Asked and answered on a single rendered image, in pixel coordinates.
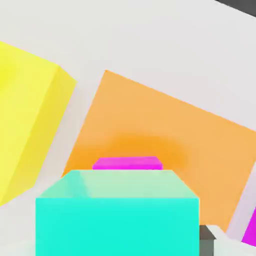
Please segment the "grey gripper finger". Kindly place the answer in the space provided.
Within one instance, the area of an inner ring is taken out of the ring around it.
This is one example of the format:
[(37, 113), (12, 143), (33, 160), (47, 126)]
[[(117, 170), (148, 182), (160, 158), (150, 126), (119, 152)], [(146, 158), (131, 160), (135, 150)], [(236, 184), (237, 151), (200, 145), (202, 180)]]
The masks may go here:
[(229, 238), (217, 225), (200, 225), (199, 256), (256, 256), (256, 247)]

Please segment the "small cyan cube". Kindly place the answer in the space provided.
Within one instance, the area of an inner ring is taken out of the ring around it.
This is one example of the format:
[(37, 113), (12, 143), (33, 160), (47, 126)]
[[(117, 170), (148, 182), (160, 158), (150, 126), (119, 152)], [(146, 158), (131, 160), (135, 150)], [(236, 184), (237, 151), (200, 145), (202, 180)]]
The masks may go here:
[(199, 204), (171, 170), (73, 170), (35, 201), (35, 256), (199, 256)]

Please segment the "small magenta cube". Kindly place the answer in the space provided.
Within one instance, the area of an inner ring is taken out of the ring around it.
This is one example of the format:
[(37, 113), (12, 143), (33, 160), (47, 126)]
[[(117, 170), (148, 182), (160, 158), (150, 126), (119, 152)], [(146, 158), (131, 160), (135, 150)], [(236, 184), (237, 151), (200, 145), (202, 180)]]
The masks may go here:
[(163, 164), (156, 156), (101, 157), (93, 170), (162, 170)]

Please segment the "large magenta box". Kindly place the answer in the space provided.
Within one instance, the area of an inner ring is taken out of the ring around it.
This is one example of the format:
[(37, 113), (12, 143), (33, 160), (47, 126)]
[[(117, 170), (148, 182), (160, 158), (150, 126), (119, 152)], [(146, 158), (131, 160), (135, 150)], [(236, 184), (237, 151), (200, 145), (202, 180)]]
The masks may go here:
[(256, 208), (252, 213), (248, 226), (243, 235), (242, 242), (256, 247)]

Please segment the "large orange box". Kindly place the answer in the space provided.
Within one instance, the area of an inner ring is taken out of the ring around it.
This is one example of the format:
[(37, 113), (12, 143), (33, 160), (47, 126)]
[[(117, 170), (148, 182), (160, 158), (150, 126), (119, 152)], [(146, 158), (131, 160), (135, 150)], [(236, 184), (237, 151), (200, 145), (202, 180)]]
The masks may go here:
[(174, 171), (199, 197), (200, 222), (227, 231), (256, 162), (256, 131), (107, 70), (64, 172), (139, 156)]

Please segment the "large yellow box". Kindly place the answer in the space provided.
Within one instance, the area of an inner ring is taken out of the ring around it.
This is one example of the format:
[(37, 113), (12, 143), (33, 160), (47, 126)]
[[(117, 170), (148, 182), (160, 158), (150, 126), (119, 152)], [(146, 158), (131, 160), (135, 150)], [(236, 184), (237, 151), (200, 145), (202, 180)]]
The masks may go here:
[(58, 64), (0, 41), (0, 206), (35, 185), (76, 83)]

